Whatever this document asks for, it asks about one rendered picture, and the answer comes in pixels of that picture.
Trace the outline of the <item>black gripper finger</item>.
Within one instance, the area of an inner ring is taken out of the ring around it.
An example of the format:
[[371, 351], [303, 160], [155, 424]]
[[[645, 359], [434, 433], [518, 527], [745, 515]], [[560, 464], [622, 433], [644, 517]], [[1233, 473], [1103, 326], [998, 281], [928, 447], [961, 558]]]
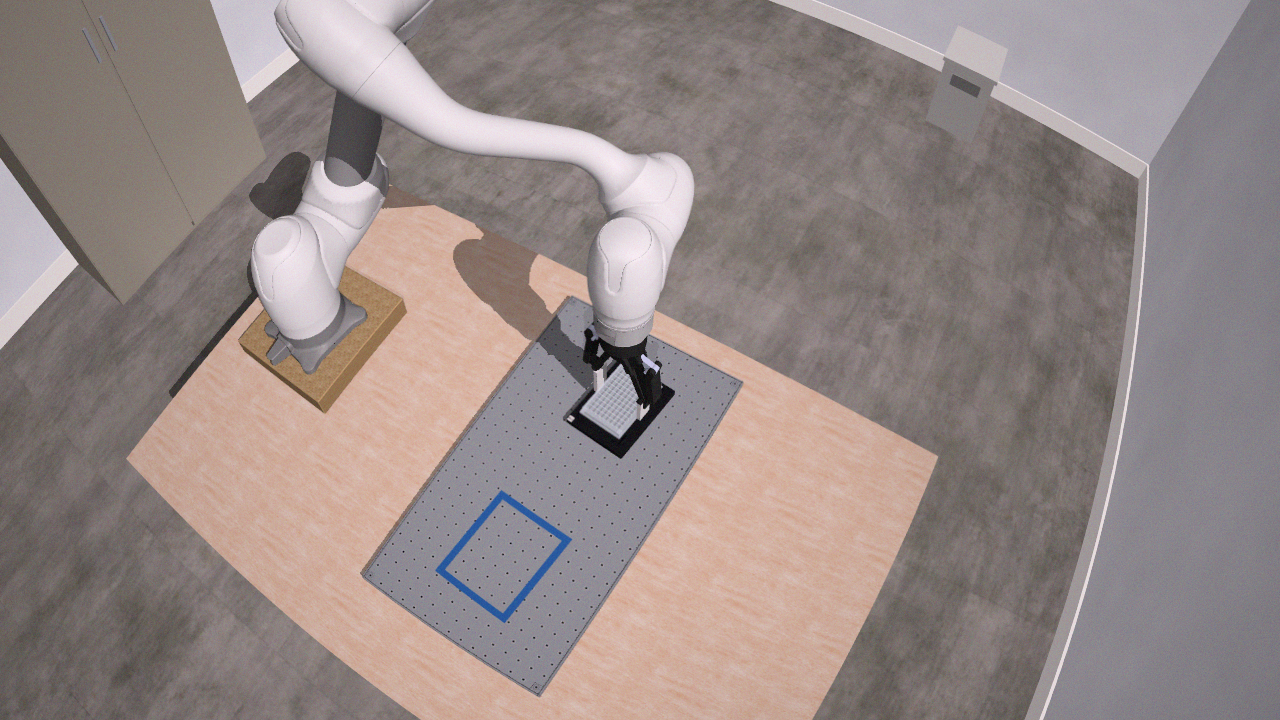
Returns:
[[[649, 405], [657, 404], [657, 400], [662, 396], [660, 389], [660, 366], [662, 363], [652, 363], [643, 354], [643, 364], [637, 366], [630, 366], [628, 359], [621, 359], [620, 364], [623, 365], [625, 373], [630, 375], [634, 388], [637, 393], [637, 420], [649, 411]], [[644, 366], [643, 366], [644, 365]], [[644, 410], [645, 409], [645, 410]]]
[[596, 331], [594, 329], [594, 324], [589, 325], [588, 329], [584, 331], [584, 334], [586, 337], [586, 343], [584, 348], [582, 361], [590, 363], [593, 365], [594, 391], [596, 391], [607, 379], [605, 361], [608, 360], [608, 357], [611, 357], [611, 355], [604, 352], [602, 354], [600, 357], [596, 356], [599, 340]]

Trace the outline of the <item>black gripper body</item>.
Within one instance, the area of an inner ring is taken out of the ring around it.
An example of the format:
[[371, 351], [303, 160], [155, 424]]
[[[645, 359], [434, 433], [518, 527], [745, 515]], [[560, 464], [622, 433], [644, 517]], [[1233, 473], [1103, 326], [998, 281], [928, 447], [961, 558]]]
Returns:
[[644, 354], [644, 356], [646, 356], [646, 351], [645, 351], [646, 338], [643, 340], [641, 343], [631, 346], [631, 347], [614, 347], [614, 346], [607, 343], [600, 337], [599, 337], [599, 343], [600, 343], [602, 348], [605, 351], [605, 354], [609, 354], [611, 357], [613, 357], [616, 361], [620, 363], [620, 357], [621, 359], [627, 357], [630, 366], [641, 365], [643, 364], [643, 357], [641, 357], [643, 354]]

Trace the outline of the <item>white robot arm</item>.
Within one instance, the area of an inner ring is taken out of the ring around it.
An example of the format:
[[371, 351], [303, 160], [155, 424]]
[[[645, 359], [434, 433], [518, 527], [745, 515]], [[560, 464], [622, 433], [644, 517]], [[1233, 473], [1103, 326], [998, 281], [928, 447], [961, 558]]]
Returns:
[[673, 152], [628, 154], [582, 129], [492, 115], [456, 102], [404, 46], [435, 1], [276, 5], [285, 44], [337, 88], [337, 97], [326, 150], [314, 163], [294, 215], [268, 223], [253, 241], [253, 284], [273, 319], [265, 332], [276, 340], [268, 352], [273, 366], [292, 355], [306, 374], [314, 374], [367, 319], [338, 286], [347, 258], [387, 199], [389, 170], [376, 152], [385, 118], [454, 152], [561, 161], [586, 170], [596, 181], [609, 220], [588, 254], [596, 334], [614, 347], [631, 347], [652, 332], [669, 259], [692, 208], [689, 164]]

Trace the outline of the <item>blue rectangular tape outline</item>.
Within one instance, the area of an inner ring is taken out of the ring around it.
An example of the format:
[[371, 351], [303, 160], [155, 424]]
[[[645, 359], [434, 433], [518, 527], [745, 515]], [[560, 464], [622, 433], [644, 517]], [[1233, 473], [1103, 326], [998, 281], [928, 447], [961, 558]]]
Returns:
[[[538, 523], [538, 525], [543, 527], [545, 530], [550, 532], [550, 534], [553, 534], [553, 536], [556, 536], [557, 538], [561, 539], [561, 544], [558, 544], [556, 547], [556, 550], [550, 553], [550, 556], [547, 559], [547, 561], [543, 562], [541, 568], [539, 568], [539, 570], [535, 573], [535, 575], [531, 578], [531, 580], [524, 587], [524, 589], [518, 593], [518, 596], [513, 600], [513, 602], [509, 603], [509, 607], [506, 609], [506, 612], [500, 612], [499, 610], [497, 610], [495, 607], [493, 607], [492, 603], [488, 603], [485, 600], [483, 600], [474, 591], [468, 589], [467, 585], [465, 585], [463, 583], [461, 583], [460, 580], [457, 580], [454, 577], [452, 577], [451, 573], [445, 571], [445, 568], [452, 562], [452, 560], [456, 557], [456, 555], [460, 553], [460, 551], [465, 547], [465, 544], [470, 541], [470, 538], [475, 534], [475, 532], [483, 525], [483, 523], [486, 520], [486, 518], [489, 518], [489, 515], [494, 511], [494, 509], [497, 509], [498, 503], [500, 503], [502, 500], [504, 500], [507, 503], [509, 503], [511, 506], [513, 506], [515, 509], [517, 509], [525, 516], [530, 518], [532, 521]], [[508, 620], [508, 618], [518, 607], [518, 605], [526, 598], [526, 596], [530, 593], [530, 591], [532, 591], [534, 585], [538, 584], [538, 582], [547, 573], [547, 570], [550, 568], [550, 565], [553, 562], [556, 562], [556, 559], [559, 557], [559, 555], [563, 552], [563, 550], [567, 547], [567, 544], [570, 544], [571, 541], [572, 539], [568, 536], [564, 536], [564, 533], [562, 533], [561, 530], [556, 529], [556, 527], [552, 527], [548, 521], [543, 520], [535, 512], [532, 512], [529, 509], [524, 507], [522, 503], [518, 503], [515, 498], [509, 497], [509, 495], [506, 495], [506, 492], [503, 492], [500, 489], [499, 495], [497, 495], [497, 497], [492, 501], [492, 503], [489, 503], [489, 506], [484, 510], [484, 512], [480, 515], [480, 518], [477, 518], [477, 520], [474, 523], [474, 525], [470, 527], [470, 529], [465, 533], [465, 536], [454, 546], [454, 548], [451, 550], [451, 553], [447, 555], [447, 557], [442, 561], [442, 564], [436, 568], [435, 571], [439, 573], [442, 577], [444, 577], [445, 580], [451, 582], [454, 587], [457, 587], [465, 594], [467, 594], [476, 603], [479, 603], [480, 606], [483, 606], [483, 609], [486, 609], [486, 611], [492, 612], [502, 623], [506, 623]]]

